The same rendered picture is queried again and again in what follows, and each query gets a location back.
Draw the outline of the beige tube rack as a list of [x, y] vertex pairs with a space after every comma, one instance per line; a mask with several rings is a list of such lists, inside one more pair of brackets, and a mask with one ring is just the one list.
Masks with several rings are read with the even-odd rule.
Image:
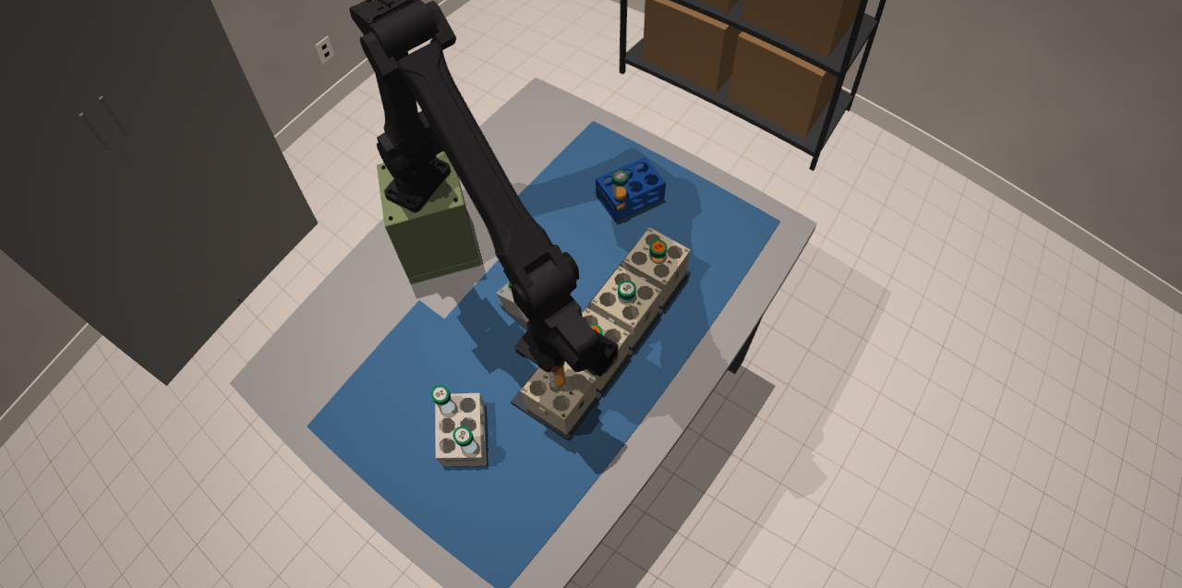
[[[439, 459], [442, 466], [487, 466], [485, 403], [482, 396], [480, 393], [452, 394], [452, 401], [455, 406], [455, 411], [452, 411], [452, 413], [441, 412], [439, 405], [435, 403], [436, 459]], [[454, 429], [459, 426], [467, 426], [474, 434], [476, 450], [473, 453], [465, 453], [465, 450], [461, 450], [455, 441], [452, 441], [454, 440], [452, 434], [454, 434]]]

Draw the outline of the blue bench mat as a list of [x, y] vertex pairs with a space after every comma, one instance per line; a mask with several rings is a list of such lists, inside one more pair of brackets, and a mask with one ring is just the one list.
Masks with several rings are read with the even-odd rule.
[[[647, 157], [665, 198], [615, 222], [596, 177]], [[656, 230], [691, 250], [691, 276], [571, 439], [511, 403], [537, 364], [500, 306], [498, 260], [447, 318], [418, 301], [309, 424], [340, 461], [495, 588], [535, 558], [691, 356], [780, 221], [592, 121], [518, 198], [573, 256], [582, 306]], [[487, 466], [442, 466], [431, 388], [480, 393]]]

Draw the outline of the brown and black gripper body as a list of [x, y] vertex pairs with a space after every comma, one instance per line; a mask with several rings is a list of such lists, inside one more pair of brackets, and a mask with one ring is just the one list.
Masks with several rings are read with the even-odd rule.
[[521, 340], [519, 340], [519, 342], [517, 343], [517, 345], [515, 345], [517, 353], [519, 355], [521, 355], [522, 357], [530, 358], [532, 362], [535, 362], [535, 364], [540, 366], [540, 368], [544, 371], [550, 371], [550, 369], [553, 366], [561, 366], [561, 362], [564, 362], [564, 358], [559, 360], [559, 362], [556, 362], [554, 360], [548, 358], [547, 355], [544, 355], [543, 353], [540, 353], [537, 349], [537, 336], [535, 336], [535, 334], [539, 334], [539, 335], [543, 335], [543, 336], [548, 336], [548, 334], [537, 332], [535, 329], [533, 329], [532, 327], [530, 327], [528, 331], [526, 334], [524, 334], [524, 336], [521, 337]]

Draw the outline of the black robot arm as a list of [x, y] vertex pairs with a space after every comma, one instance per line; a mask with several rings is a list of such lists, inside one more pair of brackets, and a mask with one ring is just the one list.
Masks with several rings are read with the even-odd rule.
[[[442, 49], [454, 45], [456, 35], [439, 4], [366, 0], [349, 9], [379, 82], [385, 133], [377, 148], [397, 179], [387, 186], [387, 199], [421, 211], [452, 172], [436, 156], [444, 151], [489, 231], [513, 301], [530, 327], [550, 332], [535, 334], [537, 349], [556, 362], [564, 358], [573, 371], [608, 374], [618, 344], [582, 318], [571, 296], [579, 280], [577, 261], [550, 243], [548, 232], [526, 211], [455, 86]], [[405, 52], [429, 40], [426, 49]]]

